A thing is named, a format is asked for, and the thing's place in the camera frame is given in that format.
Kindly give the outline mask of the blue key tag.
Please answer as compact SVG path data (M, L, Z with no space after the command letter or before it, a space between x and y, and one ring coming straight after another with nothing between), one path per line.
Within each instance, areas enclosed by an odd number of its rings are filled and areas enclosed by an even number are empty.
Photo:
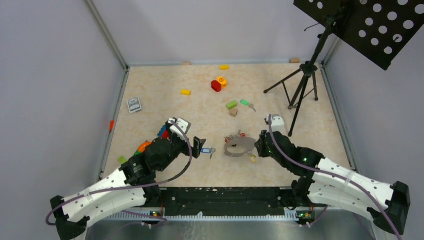
M210 148L202 148L202 149L201 149L201 152L202 152L203 154L211 154L211 153L212 153L212 151L211 151L211 149L210 149Z

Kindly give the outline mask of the silver key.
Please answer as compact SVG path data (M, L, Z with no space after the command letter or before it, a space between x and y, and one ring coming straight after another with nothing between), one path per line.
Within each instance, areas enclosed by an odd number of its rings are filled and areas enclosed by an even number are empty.
M216 153L216 149L215 148L211 148L210 149L210 155L209 155L209 159L211 160L213 158L213 155Z

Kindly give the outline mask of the yellow key tag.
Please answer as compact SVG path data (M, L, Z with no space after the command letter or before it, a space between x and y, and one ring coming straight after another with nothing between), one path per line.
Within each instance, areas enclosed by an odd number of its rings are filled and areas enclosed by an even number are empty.
M252 163L256 163L257 162L257 157L255 155L250 155L249 159Z

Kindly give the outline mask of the red key tag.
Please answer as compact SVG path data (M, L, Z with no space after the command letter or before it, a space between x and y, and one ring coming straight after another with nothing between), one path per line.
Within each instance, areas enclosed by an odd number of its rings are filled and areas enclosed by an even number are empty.
M224 141L225 143L228 143L234 138L245 138L245 137L248 137L248 135L246 135L244 132L238 132L237 134L231 134L229 136L226 136Z

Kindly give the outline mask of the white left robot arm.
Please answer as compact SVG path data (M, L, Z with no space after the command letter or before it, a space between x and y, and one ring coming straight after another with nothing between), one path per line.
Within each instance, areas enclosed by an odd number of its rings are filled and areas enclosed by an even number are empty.
M197 159L206 139L195 137L191 145L187 136L176 127L168 138L158 137L132 156L109 176L74 195L57 195L50 200L61 240L73 240L97 222L123 210L154 207L160 202L161 190L156 173L164 171L179 155Z

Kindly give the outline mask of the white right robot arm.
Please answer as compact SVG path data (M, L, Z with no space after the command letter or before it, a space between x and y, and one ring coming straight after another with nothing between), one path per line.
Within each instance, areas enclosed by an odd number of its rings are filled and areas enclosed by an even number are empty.
M322 153L295 146L280 132L263 130L255 147L261 158L272 158L299 177L293 200L337 207L372 221L381 230L403 236L411 206L408 185L380 182L333 162Z

